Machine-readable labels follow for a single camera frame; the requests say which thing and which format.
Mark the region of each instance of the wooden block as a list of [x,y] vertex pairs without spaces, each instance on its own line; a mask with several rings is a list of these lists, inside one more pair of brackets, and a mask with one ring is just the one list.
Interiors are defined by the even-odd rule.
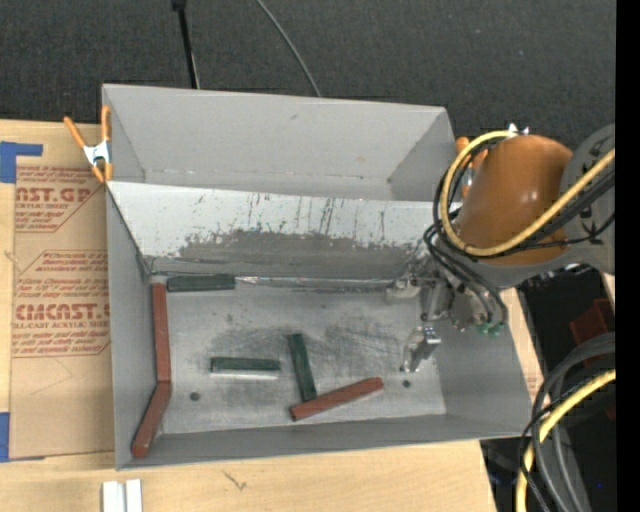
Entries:
[[294,421],[299,421],[314,414],[333,409],[342,404],[353,402],[358,398],[379,391],[384,387],[380,377],[362,380],[344,388],[336,389],[314,400],[309,400],[289,409]]
[[171,353],[169,351],[167,289],[163,284],[159,283],[153,285],[153,326],[156,343],[158,382],[170,382]]
[[146,457],[149,453],[149,447],[158,431],[162,415],[169,405],[170,399],[171,383],[158,382],[131,445],[131,455],[135,458]]

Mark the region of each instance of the cardboard sheet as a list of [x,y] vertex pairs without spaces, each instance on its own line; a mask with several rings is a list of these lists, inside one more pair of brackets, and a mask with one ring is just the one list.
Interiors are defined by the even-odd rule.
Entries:
[[[80,125],[89,144],[99,129]],[[18,157],[11,322],[12,459],[113,448],[105,190],[62,123],[0,122]]]

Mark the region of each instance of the black cable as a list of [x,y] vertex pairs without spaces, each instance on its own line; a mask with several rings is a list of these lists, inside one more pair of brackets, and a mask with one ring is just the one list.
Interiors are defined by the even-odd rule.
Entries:
[[300,64],[300,67],[302,68],[302,71],[304,71],[304,74],[306,75],[307,80],[311,84],[311,87],[313,87],[313,91],[316,93],[316,96],[318,96],[318,98],[322,98],[322,93],[320,92],[320,89],[318,88],[318,85],[316,84],[316,81],[311,76],[311,72],[309,71],[309,68],[307,68],[307,65],[304,63],[304,60],[303,60],[302,56],[300,55],[300,53],[296,49],[296,47],[293,44],[293,42],[291,41],[291,39],[289,39],[289,36],[284,31],[284,29],[282,28],[280,23],[278,23],[278,20],[276,19],[276,17],[267,8],[267,6],[263,2],[263,0],[255,0],[255,2],[256,2],[256,4],[258,4],[260,9],[262,9],[264,11],[264,13],[267,15],[267,17],[271,20],[271,22],[276,27],[276,29],[278,29],[278,32],[280,32],[280,35],[284,39],[285,43],[287,43],[287,46],[289,46],[289,49],[291,50],[291,52],[293,53],[294,57],[298,61],[298,64]]
[[[533,405],[532,416],[536,417],[538,411],[542,410],[542,404],[544,403],[544,399],[548,393],[555,389],[556,383],[558,381],[564,380],[567,372],[576,364],[585,361],[591,357],[611,354],[615,352],[615,332],[605,333],[595,338],[592,338],[585,343],[579,345],[575,349],[573,349],[569,355],[558,365],[553,371],[549,374],[549,376],[545,379],[543,385],[541,386],[538,394],[536,395],[536,399]],[[538,422],[535,422],[532,425],[532,442],[534,446],[537,467],[544,480],[549,493],[554,499],[554,502],[558,505],[558,507],[566,512],[571,512],[559,495],[558,490],[556,488],[555,482],[551,478],[551,472],[549,471],[549,466],[547,465],[546,455],[542,451],[542,443],[540,441],[540,425]],[[568,474],[563,475],[564,478],[570,478]]]
[[435,235],[435,228],[434,228],[434,226],[431,226],[430,228],[427,229],[427,231],[425,231],[425,234],[423,236],[423,240],[424,240],[425,244],[427,245],[427,249],[429,250],[429,254],[431,254],[431,256],[436,261],[436,263],[438,263],[440,266],[442,266],[443,268],[448,270],[453,276],[457,277],[461,282],[464,283],[464,285],[467,288],[469,288],[471,290],[471,292],[478,298],[478,300],[482,304],[482,307],[487,312],[487,322],[490,323],[492,321],[492,319],[493,319],[493,311],[492,311],[491,306],[487,302],[487,299],[484,297],[482,292],[480,292],[480,290],[478,290],[477,287],[472,282],[470,282],[468,279],[465,279],[464,276],[461,276],[459,271],[454,269],[450,264],[448,264],[445,261],[446,255],[442,251],[440,251],[440,249],[435,247],[435,245],[433,244],[432,238],[433,238],[434,235]]
[[[562,375],[558,378],[555,386],[551,391],[551,396],[558,396],[562,392],[562,388],[565,382],[565,375]],[[583,510],[582,504],[580,502],[580,498],[578,497],[578,492],[576,491],[575,486],[573,485],[573,481],[571,479],[571,475],[569,475],[569,470],[567,466],[567,461],[565,458],[565,454],[562,450],[562,439],[561,439],[561,430],[559,425],[555,425],[551,429],[551,441],[553,444],[553,451],[556,457],[556,461],[558,463],[558,469],[560,470],[560,476],[565,484],[565,488],[567,493],[569,494],[569,498],[573,503],[576,510]]]
[[[525,476],[525,478],[527,479],[527,482],[529,484],[529,486],[531,487],[531,490],[534,492],[534,494],[536,495],[536,498],[541,498],[541,494],[539,492],[539,489],[537,488],[537,485],[535,484],[535,482],[533,481],[533,479],[531,478],[531,476],[528,474],[528,471],[526,469],[526,466],[524,465],[524,438],[526,436],[526,433],[528,432],[528,430],[535,428],[535,425],[537,423],[537,421],[539,421],[547,412],[549,412],[557,403],[559,403],[560,401],[564,400],[564,398],[566,398],[566,396],[568,396],[569,394],[571,394],[577,387],[579,386],[573,386],[569,391],[565,392],[562,394],[561,397],[556,397],[555,399],[553,399],[552,397],[552,402],[550,405],[548,405],[547,407],[542,407],[542,403],[544,402],[544,398],[546,396],[546,394],[549,392],[549,388],[553,386],[554,382],[559,378],[559,376],[565,375],[566,372],[573,366],[575,366],[576,364],[584,361],[585,359],[588,359],[589,357],[594,357],[596,355],[601,355],[603,352],[611,352],[613,350],[615,350],[615,344],[613,345],[613,347],[611,347],[611,333],[608,333],[607,335],[602,335],[596,338],[593,338],[587,342],[585,342],[584,344],[580,345],[579,347],[577,347],[576,349],[574,349],[571,353],[569,353],[569,355],[551,372],[551,374],[549,375],[549,377],[545,380],[545,382],[543,383],[543,386],[541,386],[540,390],[538,391],[538,394],[536,395],[536,399],[534,401],[534,405],[533,405],[533,412],[532,412],[532,420],[531,422],[529,422],[529,425],[527,425],[527,427],[525,428],[524,432],[523,432],[523,436],[520,439],[520,453],[521,453],[521,469],[523,471],[523,475]],[[536,429],[536,431],[532,434],[532,442],[534,442],[534,449],[536,447],[536,437],[537,437],[537,441],[538,441],[538,445],[540,444],[540,435],[539,435],[539,431],[538,429]],[[538,453],[536,453],[536,458],[539,461],[538,462],[538,469],[541,469],[542,471],[545,470],[545,461],[544,461],[544,454],[541,453],[541,450],[538,450]],[[553,485],[553,482],[551,482],[550,487],[550,492],[553,494],[553,490],[555,489],[555,486]],[[542,498],[542,504],[544,504],[543,506],[546,507],[546,503],[544,502],[544,499]]]
[[200,89],[200,79],[196,71],[196,59],[193,56],[191,48],[191,38],[189,37],[189,25],[187,24],[187,0],[171,0],[172,9],[178,13],[180,20],[180,32],[182,33],[182,43],[184,45],[184,54],[187,58],[187,68],[189,69],[189,82],[192,89]]
[[528,483],[529,487],[531,488],[531,491],[533,492],[533,494],[535,495],[536,499],[538,500],[538,503],[540,504],[540,506],[545,511],[549,511],[550,510],[549,509],[549,505],[547,504],[545,498],[542,496],[542,493],[541,493],[540,489],[538,488],[537,484],[533,480],[533,475],[527,470],[527,467],[526,467],[526,465],[524,463],[524,453],[526,451],[525,443],[526,443],[526,440],[527,440],[527,432],[532,430],[533,426],[535,424],[537,424],[538,422],[540,422],[540,420],[542,420],[542,418],[546,414],[551,412],[558,404],[560,404],[561,402],[566,400],[567,397],[571,396],[573,393],[575,393],[578,389],[580,389],[587,382],[590,382],[594,377],[597,377],[597,375],[599,375],[599,374],[596,374],[595,376],[590,376],[588,378],[580,380],[579,382],[576,382],[569,389],[567,389],[566,391],[564,391],[560,395],[558,395],[555,398],[553,398],[551,400],[551,402],[546,407],[542,408],[536,414],[533,415],[531,421],[529,421],[529,423],[527,424],[527,426],[523,430],[522,435],[520,436],[520,440],[519,440],[520,470],[522,471],[523,476],[527,480],[527,483]]
[[[440,240],[442,240],[442,242],[447,247],[449,247],[453,251],[454,254],[455,253],[460,253],[461,251],[459,249],[457,249],[456,247],[454,247],[453,244],[449,241],[446,233],[444,232],[443,225],[442,225],[442,220],[440,219],[440,213],[439,213],[438,205],[439,205],[439,198],[442,195],[443,186],[444,186],[444,176],[442,177],[442,179],[438,183],[438,187],[436,189],[436,194],[435,194],[436,199],[433,202],[433,210],[432,210],[432,216],[433,216],[433,219],[434,219],[433,226],[435,226],[436,232],[438,234],[438,238]],[[451,201],[452,201],[451,197],[447,198],[447,202],[448,202],[449,205],[451,205]],[[450,216],[451,220],[454,220],[456,218],[456,216],[459,213],[459,211],[460,211],[460,209],[450,213],[449,216]],[[480,286],[482,286],[485,290],[487,290],[487,292],[493,297],[493,299],[495,300],[496,304],[500,308],[500,313],[502,315],[502,322],[501,323],[502,324],[506,324],[508,322],[508,318],[509,318],[509,310],[507,309],[506,304],[502,300],[502,297],[500,297],[499,292],[493,286],[491,286],[484,278],[482,278],[477,272],[475,272],[472,269],[470,269],[469,267],[467,267],[464,263],[462,263],[458,259],[450,257],[449,261],[454,263],[458,268],[460,268],[467,275],[466,281],[473,280],[473,281],[477,282]]]

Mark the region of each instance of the black floor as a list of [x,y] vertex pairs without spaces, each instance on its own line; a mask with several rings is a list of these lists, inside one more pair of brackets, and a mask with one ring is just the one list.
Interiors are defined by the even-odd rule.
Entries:
[[[615,121],[615,0],[265,3],[324,96],[445,106],[456,136],[515,122],[571,149]],[[191,0],[187,16],[202,88],[313,95],[255,0]],[[0,1],[1,118],[96,122],[104,82],[189,86],[170,0]],[[523,291],[552,367],[602,289],[591,273]],[[577,453],[594,510],[616,510],[615,429],[594,422]]]

